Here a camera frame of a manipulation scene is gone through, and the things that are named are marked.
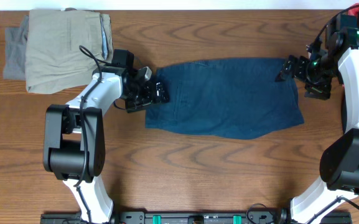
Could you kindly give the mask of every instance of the wood grain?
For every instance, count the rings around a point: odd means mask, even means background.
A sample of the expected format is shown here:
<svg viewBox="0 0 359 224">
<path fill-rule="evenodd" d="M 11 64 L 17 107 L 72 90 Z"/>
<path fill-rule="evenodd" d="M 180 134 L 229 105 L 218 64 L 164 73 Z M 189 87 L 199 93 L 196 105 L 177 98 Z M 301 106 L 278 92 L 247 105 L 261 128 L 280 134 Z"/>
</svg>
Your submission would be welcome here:
<svg viewBox="0 0 359 224">
<path fill-rule="evenodd" d="M 333 11 L 104 11 L 116 48 L 153 69 L 192 60 L 304 55 Z M 74 212 L 70 191 L 42 166 L 45 110 L 83 87 L 28 94 L 3 80 L 4 29 L 28 12 L 0 12 L 0 223 L 39 223 L 45 212 Z M 145 129 L 144 112 L 109 110 L 104 118 L 106 189 L 121 207 L 149 211 L 246 210 L 285 206 L 319 174 L 324 149 L 341 135 L 343 89 L 331 99 L 304 98 L 305 124 L 241 141 Z M 349 209 L 359 223 L 359 212 Z"/>
</svg>

